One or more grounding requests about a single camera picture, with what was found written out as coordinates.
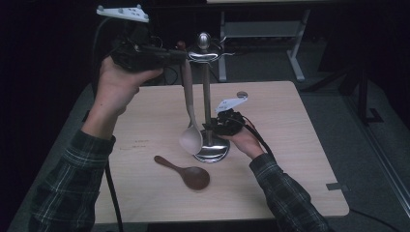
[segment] hand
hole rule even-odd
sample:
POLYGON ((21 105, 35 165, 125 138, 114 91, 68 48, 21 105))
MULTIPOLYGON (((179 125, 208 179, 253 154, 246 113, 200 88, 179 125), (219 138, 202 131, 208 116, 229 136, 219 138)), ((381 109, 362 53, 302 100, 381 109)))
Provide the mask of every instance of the hand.
MULTIPOLYGON (((247 125, 254 129, 249 122, 247 122, 247 125)), ((232 141, 241 152, 252 160, 265 153, 256 137, 245 127, 242 127, 239 132, 232 136, 220 135, 220 137, 232 141)))
POLYGON ((98 91, 82 130, 90 135, 110 139, 118 116, 126 111, 139 86, 157 77, 162 69, 127 72, 114 64, 111 57, 102 61, 98 91))

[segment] green plaid shirt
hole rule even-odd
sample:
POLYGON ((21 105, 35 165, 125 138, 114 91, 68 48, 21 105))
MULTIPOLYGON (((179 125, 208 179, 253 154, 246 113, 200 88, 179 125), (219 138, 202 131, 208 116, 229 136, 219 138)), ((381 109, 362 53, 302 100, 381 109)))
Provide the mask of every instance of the green plaid shirt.
MULTIPOLYGON (((29 231, 90 231, 94 206, 108 156, 110 141, 81 130, 57 166, 38 186, 31 205, 29 231)), ((282 231, 332 231, 310 203, 308 193, 264 154, 249 165, 265 192, 268 206, 282 231)))

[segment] person's right hand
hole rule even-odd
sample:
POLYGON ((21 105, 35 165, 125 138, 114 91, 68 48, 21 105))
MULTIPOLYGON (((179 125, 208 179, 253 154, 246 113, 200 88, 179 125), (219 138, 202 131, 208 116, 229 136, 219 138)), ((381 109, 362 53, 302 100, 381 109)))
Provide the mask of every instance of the person's right hand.
POLYGON ((220 135, 220 138, 232 141, 241 152, 252 160, 265 153, 256 137, 245 127, 242 127, 238 133, 232 136, 220 135))

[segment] brown wooden spoon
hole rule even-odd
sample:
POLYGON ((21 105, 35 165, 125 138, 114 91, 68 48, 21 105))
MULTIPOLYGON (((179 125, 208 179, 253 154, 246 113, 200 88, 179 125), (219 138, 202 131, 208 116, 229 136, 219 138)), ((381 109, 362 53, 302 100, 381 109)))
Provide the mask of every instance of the brown wooden spoon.
POLYGON ((202 190, 209 185, 211 178, 209 173, 203 168, 196 166, 182 168, 175 166, 161 156, 155 156, 154 161, 177 171, 184 180, 185 185, 190 189, 202 190))

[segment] stand base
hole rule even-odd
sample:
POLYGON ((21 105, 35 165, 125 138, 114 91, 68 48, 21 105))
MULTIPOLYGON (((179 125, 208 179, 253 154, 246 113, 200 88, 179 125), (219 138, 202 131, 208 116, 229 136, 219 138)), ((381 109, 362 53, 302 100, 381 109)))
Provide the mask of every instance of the stand base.
POLYGON ((197 160, 203 162, 217 162, 225 158, 228 154, 230 142, 219 138, 217 136, 212 136, 213 146, 208 146, 208 139, 206 136, 206 131, 202 130, 202 137, 204 139, 201 151, 193 155, 197 160))

